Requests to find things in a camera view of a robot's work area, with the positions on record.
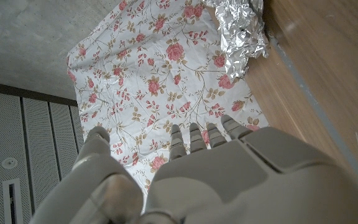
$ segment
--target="aluminum foil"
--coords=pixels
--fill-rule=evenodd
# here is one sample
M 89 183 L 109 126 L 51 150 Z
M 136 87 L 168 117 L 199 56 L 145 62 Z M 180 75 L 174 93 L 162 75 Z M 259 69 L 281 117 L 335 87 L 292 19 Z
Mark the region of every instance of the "aluminum foil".
M 243 77 L 248 58 L 269 56 L 269 42 L 264 34 L 263 0 L 203 0 L 215 7 L 222 33 L 221 48 L 226 53 L 225 69 L 232 78 Z

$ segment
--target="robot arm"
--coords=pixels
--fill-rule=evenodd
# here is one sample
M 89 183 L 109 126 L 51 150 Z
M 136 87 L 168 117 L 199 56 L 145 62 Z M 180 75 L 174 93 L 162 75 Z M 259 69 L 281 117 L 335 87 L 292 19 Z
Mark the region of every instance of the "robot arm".
M 232 141 L 209 124 L 211 150 L 191 124 L 189 155 L 172 126 L 170 162 L 142 215 L 140 188 L 93 129 L 32 223 L 358 223 L 358 184 L 330 157 L 274 128 L 252 132 L 227 115 L 222 124 Z

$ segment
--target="concrete floor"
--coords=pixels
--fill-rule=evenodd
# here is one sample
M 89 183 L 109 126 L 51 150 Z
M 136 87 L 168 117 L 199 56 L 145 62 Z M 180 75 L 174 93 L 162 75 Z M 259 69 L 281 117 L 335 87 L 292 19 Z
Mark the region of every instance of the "concrete floor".
M 0 0 L 0 84 L 75 100 L 67 52 L 118 0 Z

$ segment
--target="floral tablecloth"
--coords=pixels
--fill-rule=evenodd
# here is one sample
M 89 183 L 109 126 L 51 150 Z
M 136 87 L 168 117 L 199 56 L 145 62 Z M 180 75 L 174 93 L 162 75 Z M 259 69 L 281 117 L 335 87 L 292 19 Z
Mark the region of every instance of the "floral tablecloth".
M 192 122 L 207 143 L 207 123 L 223 131 L 223 114 L 253 130 L 267 125 L 247 83 L 225 74 L 220 35 L 201 1 L 123 1 L 69 52 L 67 65 L 84 137 L 106 128 L 111 155 L 145 196 L 168 161 L 172 124 L 187 146 Z

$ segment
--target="wooden floor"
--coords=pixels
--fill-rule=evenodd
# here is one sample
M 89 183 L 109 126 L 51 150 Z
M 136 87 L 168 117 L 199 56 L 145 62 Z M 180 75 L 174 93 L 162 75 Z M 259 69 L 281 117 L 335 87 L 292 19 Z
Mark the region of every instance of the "wooden floor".
M 358 177 L 358 0 L 264 0 L 264 21 L 280 48 L 250 60 L 246 80 L 268 122 Z
M 264 3 L 266 26 L 358 158 L 358 0 Z
M 250 59 L 246 81 L 269 125 L 317 147 L 352 173 L 274 47 L 268 58 Z

